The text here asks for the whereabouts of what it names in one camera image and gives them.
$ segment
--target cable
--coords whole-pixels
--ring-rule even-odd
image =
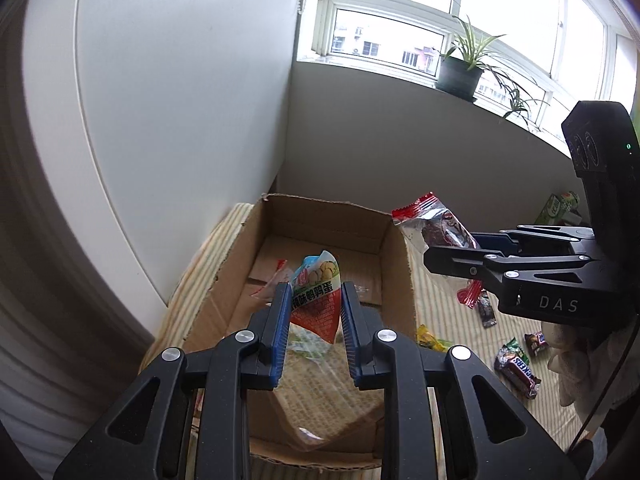
[[[616,364],[616,367],[613,369],[611,373],[611,377],[609,377],[609,381],[607,381],[607,384],[604,385],[604,388],[602,389],[602,393],[600,394],[600,397],[598,397],[598,400],[596,400],[596,403],[593,405],[593,408],[591,409],[591,413],[589,413],[589,416],[584,421],[584,424],[578,431],[578,434],[575,436],[574,441],[569,446],[567,453],[569,453],[575,447],[575,445],[578,444],[578,441],[580,440],[580,436],[582,435],[582,432],[591,422],[593,415],[595,415],[596,410],[600,407],[602,401],[604,400],[604,397],[607,395],[607,392],[609,391],[609,388],[613,384],[613,381],[616,379],[616,376],[620,371],[620,368],[622,368],[622,365],[625,363],[626,356],[628,356],[629,352],[631,352],[631,347],[636,341],[636,336],[638,336],[638,331],[640,331],[640,315],[636,316],[636,324],[634,325],[634,329],[631,331],[631,335],[629,336],[629,341],[626,343],[625,350],[622,352],[622,355],[620,356],[620,360],[618,361],[618,364]]]

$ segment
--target transparent plastic bag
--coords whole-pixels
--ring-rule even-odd
[[[349,374],[340,328],[340,272],[327,251],[308,256],[291,272],[279,260],[269,282],[252,296],[271,302],[278,282],[293,290],[291,324],[282,377],[273,391],[290,445],[302,451],[324,446],[384,416],[382,391],[361,392]],[[363,287],[356,290],[365,292]]]
[[[478,244],[456,216],[433,193],[391,213],[394,224],[420,254],[431,245],[477,248]],[[469,280],[456,296],[458,301],[474,308],[482,292],[482,282]]]

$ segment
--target blue gripper pad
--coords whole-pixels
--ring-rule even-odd
[[[278,381],[282,377],[289,336],[291,302],[291,286],[289,283],[279,283],[260,337],[260,361],[269,365],[268,382],[273,388],[278,386]]]

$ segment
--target cardboard box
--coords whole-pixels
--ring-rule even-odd
[[[407,248],[391,216],[349,203],[272,194],[263,197],[246,218],[200,304],[184,350],[209,348],[246,327],[251,313],[261,307],[249,294],[273,276],[277,260],[299,264],[304,256],[323,249],[336,257],[341,280],[354,282],[363,303],[379,307],[387,326],[415,338]],[[327,469],[380,465],[383,424],[379,417],[383,411],[373,420],[354,424],[353,431],[303,452],[294,449],[296,428],[287,424],[282,410],[274,392],[249,391],[252,454],[273,462]]]

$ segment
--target plant pot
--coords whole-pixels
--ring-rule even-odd
[[[469,70],[469,63],[457,57],[447,57],[442,59],[436,88],[472,103],[482,72],[477,66]]]

